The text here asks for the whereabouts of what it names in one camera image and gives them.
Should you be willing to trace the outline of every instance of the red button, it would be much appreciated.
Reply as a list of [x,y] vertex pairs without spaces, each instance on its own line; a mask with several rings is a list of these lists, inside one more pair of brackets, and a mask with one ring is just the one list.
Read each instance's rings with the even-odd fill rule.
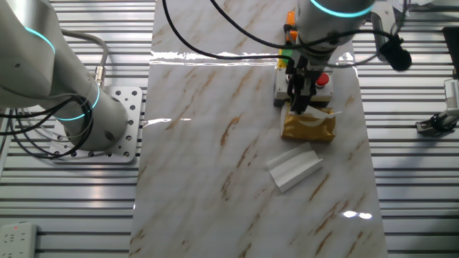
[[322,75],[317,79],[316,84],[317,84],[317,86],[323,87],[329,81],[330,81],[330,78],[328,77],[328,75],[325,72],[323,72]]

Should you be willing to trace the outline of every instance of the white label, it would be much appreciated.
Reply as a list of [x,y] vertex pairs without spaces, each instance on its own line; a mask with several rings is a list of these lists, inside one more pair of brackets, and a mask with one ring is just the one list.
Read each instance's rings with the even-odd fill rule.
[[429,4],[430,2],[433,2],[434,0],[411,0],[412,4],[419,4],[419,5],[425,5]]
[[403,0],[388,0],[388,2],[390,2],[395,9],[403,12]]

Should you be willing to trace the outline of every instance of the folded white paper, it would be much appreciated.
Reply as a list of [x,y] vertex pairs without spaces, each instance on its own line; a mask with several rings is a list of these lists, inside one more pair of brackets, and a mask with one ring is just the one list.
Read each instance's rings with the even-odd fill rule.
[[311,115],[313,118],[325,119],[325,118],[334,118],[339,113],[341,113],[341,112],[336,112],[336,113],[333,113],[333,114],[327,114],[325,112],[322,112],[322,111],[318,110],[317,108],[308,106],[306,108],[306,111],[302,115]]
[[320,169],[322,160],[317,157],[311,144],[305,143],[268,161],[267,165],[275,184],[283,193]]

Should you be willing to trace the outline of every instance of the metal bracket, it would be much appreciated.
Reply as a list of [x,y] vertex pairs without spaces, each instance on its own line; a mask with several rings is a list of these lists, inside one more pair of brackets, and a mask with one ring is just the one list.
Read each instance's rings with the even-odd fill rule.
[[[123,103],[128,113],[128,127],[123,137],[106,151],[78,150],[75,156],[68,156],[53,160],[56,164],[127,164],[133,161],[137,151],[137,137],[141,117],[142,89],[139,87],[104,87],[105,92]],[[55,133],[65,135],[64,126],[58,121],[55,124]],[[50,152],[65,153],[73,147],[71,143],[53,141]]]
[[[396,22],[394,9],[389,2],[374,2],[372,9],[372,24],[374,29],[392,34],[392,29],[394,28],[394,24],[396,24]],[[387,41],[388,39],[382,35],[374,35],[374,42],[377,49],[380,49],[387,43]],[[381,61],[386,62],[386,59],[382,56],[382,54],[378,54],[378,58]]]

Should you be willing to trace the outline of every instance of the cable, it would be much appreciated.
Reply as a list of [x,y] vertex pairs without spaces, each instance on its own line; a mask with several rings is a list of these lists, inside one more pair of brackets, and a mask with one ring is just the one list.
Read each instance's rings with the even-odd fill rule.
[[63,108],[66,104],[69,102],[75,101],[77,96],[72,96],[71,98],[67,99],[64,102],[61,102],[58,105],[55,105],[54,107],[51,107],[50,109],[43,110],[41,112],[35,113],[35,114],[30,114],[30,115],[2,115],[0,114],[0,118],[34,118],[40,115],[49,115],[50,113],[55,114],[58,110]]
[[[81,140],[80,140],[73,148],[71,148],[68,152],[63,153],[63,154],[50,153],[49,151],[44,150],[43,148],[39,147],[36,143],[34,143],[26,133],[24,133],[24,136],[26,137],[26,139],[27,139],[33,146],[35,146],[35,148],[37,148],[37,149],[39,149],[41,152],[43,152],[43,154],[36,154],[36,153],[33,153],[33,152],[31,152],[30,150],[28,150],[28,149],[27,149],[26,147],[24,147],[24,145],[22,145],[22,143],[19,141],[19,139],[17,138],[17,135],[14,134],[13,137],[14,137],[16,143],[17,143],[26,153],[28,153],[28,154],[31,155],[31,156],[34,156],[35,158],[55,159],[55,158],[61,158],[61,157],[64,157],[64,156],[68,156],[68,155],[74,153],[76,150],[78,150],[78,149],[86,142],[86,140],[89,138],[89,135],[91,134],[91,131],[92,131],[92,129],[93,129],[93,116],[92,116],[92,108],[91,108],[90,103],[89,103],[88,101],[84,100],[82,97],[79,97],[79,98],[75,99],[75,101],[82,105],[82,111],[83,111],[83,113],[85,114],[83,126],[88,125],[88,126],[89,126],[89,129],[86,131],[86,133],[85,133],[84,136],[81,138]],[[21,124],[20,120],[18,120],[18,124],[19,124],[19,127],[20,127],[22,130],[26,130],[26,129],[24,129],[24,128],[22,127],[22,124]],[[9,121],[9,127],[10,127],[11,130],[13,130],[13,122],[12,122],[12,120]]]
[[6,144],[6,137],[4,136],[3,139],[1,140],[1,145],[0,145],[0,156],[1,156],[1,152],[2,152],[3,149],[5,148],[5,144]]
[[[52,95],[52,96],[32,96],[32,95],[22,94],[20,92],[17,92],[16,90],[9,89],[9,88],[7,88],[7,87],[5,87],[3,85],[0,85],[0,88],[2,88],[3,90],[5,90],[5,91],[7,91],[7,92],[9,92],[11,94],[18,95],[20,97],[29,98],[29,99],[32,99],[32,100],[53,100],[53,99],[57,99],[57,98],[61,98],[61,97],[78,97],[78,96],[80,96],[77,93],[63,93],[63,94]],[[87,94],[85,96],[86,97],[86,101],[88,101],[87,99],[89,97],[90,92],[91,92],[91,84],[90,84],[89,90],[87,91]]]
[[[22,114],[25,114],[25,111],[27,111],[29,114],[31,114],[28,108],[22,108],[22,109],[21,109]],[[27,123],[29,124],[29,126],[33,126],[32,122],[30,121],[30,118],[25,118],[25,119],[26,119]],[[46,128],[43,127],[43,126],[40,126],[39,128],[34,129],[35,132],[37,132],[39,135],[45,137],[45,138],[48,139],[48,140],[55,141],[55,142],[58,142],[58,143],[69,143],[69,142],[71,142],[71,140],[58,140],[58,139],[56,140],[56,139],[54,139],[53,137],[48,136],[48,135],[46,135],[46,134],[40,132],[38,129],[42,129],[43,131],[49,133],[50,135],[56,135],[56,136],[58,136],[58,137],[60,136],[60,137],[67,138],[67,139],[73,139],[73,138],[78,138],[78,137],[82,136],[84,133],[86,133],[86,131],[89,129],[89,126],[87,126],[87,127],[84,129],[84,131],[82,131],[81,133],[79,133],[79,134],[77,134],[77,135],[72,135],[72,136],[61,135],[61,134],[59,134],[59,133],[55,133],[55,132],[53,132],[53,131],[51,131],[51,130],[46,129]]]
[[289,56],[286,56],[286,55],[271,55],[271,54],[268,54],[268,55],[258,55],[258,56],[244,56],[244,57],[225,57],[225,56],[221,56],[221,55],[218,55],[218,54],[212,54],[212,53],[208,53],[208,52],[205,52],[205,51],[202,51],[200,49],[197,49],[196,47],[193,47],[190,43],[188,43],[181,35],[180,33],[177,31],[176,27],[174,26],[174,23],[172,22],[171,20],[171,17],[169,15],[169,10],[167,9],[167,3],[166,3],[166,0],[163,0],[163,8],[164,8],[164,13],[166,15],[166,19],[167,19],[167,22],[169,23],[169,26],[171,27],[172,31],[174,32],[174,34],[180,39],[180,41],[185,45],[187,46],[188,48],[190,48],[191,50],[195,51],[196,53],[198,54],[202,54],[206,57],[212,57],[212,58],[215,58],[215,59],[222,59],[222,60],[244,60],[244,59],[270,59],[270,58],[279,58],[279,59],[287,59],[289,60],[289,62],[295,62],[292,57],[289,57]]
[[108,58],[108,46],[107,46],[107,43],[105,43],[103,40],[101,40],[100,38],[98,38],[96,36],[89,35],[89,34],[82,33],[82,32],[71,32],[71,31],[68,31],[66,29],[61,29],[61,32],[62,32],[62,34],[64,36],[74,37],[74,38],[77,38],[77,39],[86,39],[86,40],[92,41],[92,42],[98,44],[99,46],[101,46],[102,49],[103,49],[103,53],[102,53],[102,59],[100,60],[100,64],[99,65],[101,67],[105,66],[105,64],[107,63],[107,58]]
[[304,47],[312,47],[314,45],[317,45],[317,44],[321,44],[321,43],[324,43],[324,42],[329,42],[333,39],[339,39],[339,38],[342,38],[342,37],[347,37],[347,36],[351,36],[351,35],[355,35],[355,34],[376,34],[376,35],[382,35],[382,36],[385,36],[389,39],[392,39],[394,38],[394,36],[390,33],[387,33],[387,32],[382,32],[382,31],[379,31],[379,30],[375,30],[375,29],[356,29],[356,30],[353,30],[353,31],[350,31],[350,32],[343,32],[343,33],[338,33],[338,34],[335,34],[335,35],[332,35],[332,36],[329,36],[329,37],[324,37],[323,39],[318,39],[316,41],[313,41],[313,42],[308,42],[308,43],[304,43],[304,44],[294,44],[294,45],[286,45],[286,44],[274,44],[274,43],[270,43],[270,42],[267,42],[263,39],[260,39],[259,37],[256,37],[255,35],[249,33],[248,31],[246,31],[245,29],[243,29],[241,26],[239,26],[239,24],[237,24],[233,19],[231,19],[231,17],[229,17],[225,12],[224,10],[217,4],[217,2],[215,0],[210,0],[211,3],[214,5],[215,9],[232,25],[234,26],[237,30],[239,30],[241,33],[243,33],[245,36],[255,40],[256,42],[258,43],[261,43],[261,44],[264,44],[265,46],[268,46],[268,47],[273,47],[273,48],[277,48],[277,49],[300,49],[300,48],[304,48]]
[[[387,33],[387,32],[382,32],[382,31],[374,30],[374,29],[357,29],[357,30],[353,30],[353,31],[349,31],[349,32],[335,34],[333,36],[325,37],[323,39],[318,39],[316,41],[308,42],[308,43],[302,43],[301,42],[300,44],[294,44],[294,45],[273,44],[273,43],[270,43],[270,42],[266,42],[265,40],[260,39],[260,38],[256,37],[255,35],[249,33],[248,31],[246,31],[245,29],[243,29],[241,26],[239,26],[239,24],[237,24],[233,19],[231,19],[231,17],[229,17],[224,12],[224,10],[217,4],[217,2],[215,0],[210,0],[210,1],[211,1],[212,5],[214,5],[215,9],[231,25],[233,25],[237,30],[242,32],[247,37],[255,40],[256,42],[264,44],[265,46],[268,46],[268,47],[274,47],[274,48],[278,48],[278,49],[301,49],[301,48],[306,48],[306,47],[311,47],[311,46],[314,46],[314,45],[317,45],[317,44],[321,44],[321,43],[324,43],[324,42],[329,42],[329,41],[331,41],[333,39],[338,39],[338,38],[341,38],[341,37],[347,37],[347,36],[351,36],[351,35],[355,35],[355,34],[375,34],[375,35],[382,35],[384,37],[387,37],[389,40],[395,39],[394,35],[392,35],[390,33]],[[403,11],[403,15],[402,15],[402,22],[398,26],[396,34],[398,34],[399,30],[403,26],[404,18],[406,17],[406,12],[407,12],[407,0],[404,0],[404,11]],[[360,62],[355,62],[353,64],[329,64],[328,62],[323,62],[323,61],[315,59],[314,57],[310,56],[308,53],[302,52],[302,54],[305,55],[311,61],[317,63],[318,65],[323,65],[323,66],[331,67],[331,68],[348,68],[348,67],[353,67],[353,66],[357,66],[357,65],[362,65],[362,64],[365,64],[365,63],[373,60],[374,58],[376,58],[379,55],[379,52],[376,51],[371,57],[369,57],[369,58],[367,58],[365,60],[362,60]]]
[[[26,128],[24,130],[19,130],[19,131],[15,131],[14,129],[11,129],[11,132],[5,132],[5,133],[1,133],[0,132],[0,135],[16,135],[16,134],[26,133],[26,132],[29,132],[31,130],[34,130],[35,128],[38,128],[44,122],[46,122],[46,120],[48,120],[50,117],[52,117],[55,113],[57,113],[57,111],[59,111],[61,108],[63,108],[66,104],[68,104],[69,102],[72,102],[72,101],[79,102],[79,98],[78,97],[71,97],[70,99],[60,103],[57,106],[54,106],[54,107],[50,108],[49,110],[45,110],[43,112],[40,112],[41,115],[43,115],[42,113],[45,113],[45,112],[49,112],[49,113],[47,113],[47,115],[42,120],[40,120],[37,124],[35,124],[35,125],[33,125],[33,126],[29,127],[29,128]],[[25,117],[28,117],[27,115],[23,115],[23,116],[12,115],[12,112],[10,112],[10,115],[0,115],[0,116],[3,117],[3,118],[25,118]]]

